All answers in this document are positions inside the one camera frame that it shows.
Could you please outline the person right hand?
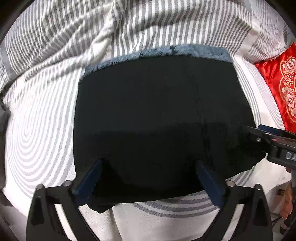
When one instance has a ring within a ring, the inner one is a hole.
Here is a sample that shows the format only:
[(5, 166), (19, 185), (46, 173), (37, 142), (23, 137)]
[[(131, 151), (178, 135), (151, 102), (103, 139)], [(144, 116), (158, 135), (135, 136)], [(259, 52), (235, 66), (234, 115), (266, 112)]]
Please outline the person right hand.
[(289, 181), (288, 185), (285, 188), (283, 205), (280, 212), (280, 215), (284, 220), (286, 220), (287, 217), (292, 213), (292, 210), (293, 210), (292, 202), (294, 201), (294, 199), (295, 198), (292, 191), (292, 181)]

